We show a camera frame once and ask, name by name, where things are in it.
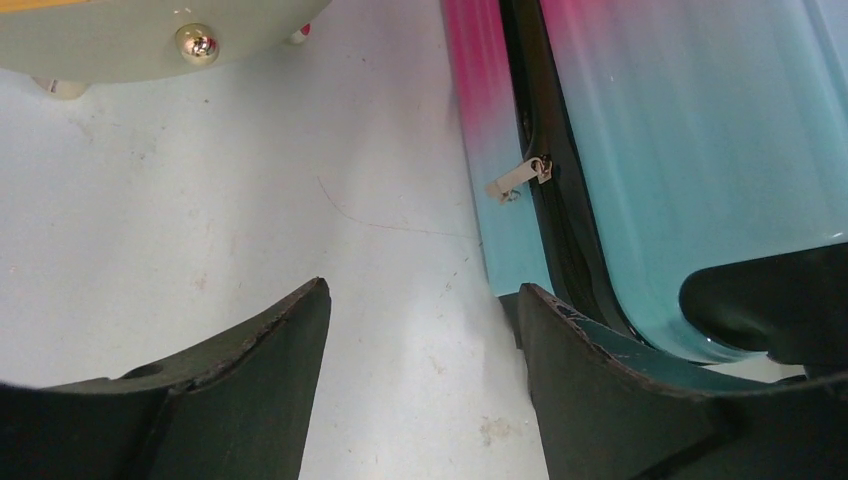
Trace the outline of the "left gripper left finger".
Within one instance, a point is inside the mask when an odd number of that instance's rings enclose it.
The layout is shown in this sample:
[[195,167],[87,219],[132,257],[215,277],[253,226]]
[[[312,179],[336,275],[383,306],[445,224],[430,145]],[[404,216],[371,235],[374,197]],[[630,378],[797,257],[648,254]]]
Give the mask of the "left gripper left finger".
[[1,388],[5,479],[295,479],[331,316],[314,278],[115,379]]

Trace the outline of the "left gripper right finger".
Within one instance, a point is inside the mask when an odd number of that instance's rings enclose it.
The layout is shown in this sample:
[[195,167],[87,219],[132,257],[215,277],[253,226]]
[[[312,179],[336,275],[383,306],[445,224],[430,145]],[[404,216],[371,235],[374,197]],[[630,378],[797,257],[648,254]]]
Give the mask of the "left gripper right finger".
[[722,374],[595,322],[542,287],[517,298],[553,479],[843,479],[847,377]]

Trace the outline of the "pink teal cartoon suitcase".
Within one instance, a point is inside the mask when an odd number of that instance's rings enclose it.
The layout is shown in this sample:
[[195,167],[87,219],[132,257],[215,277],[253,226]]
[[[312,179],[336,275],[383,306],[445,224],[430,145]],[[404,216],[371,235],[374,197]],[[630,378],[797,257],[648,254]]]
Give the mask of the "pink teal cartoon suitcase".
[[485,269],[700,365],[847,369],[843,1],[446,1]]

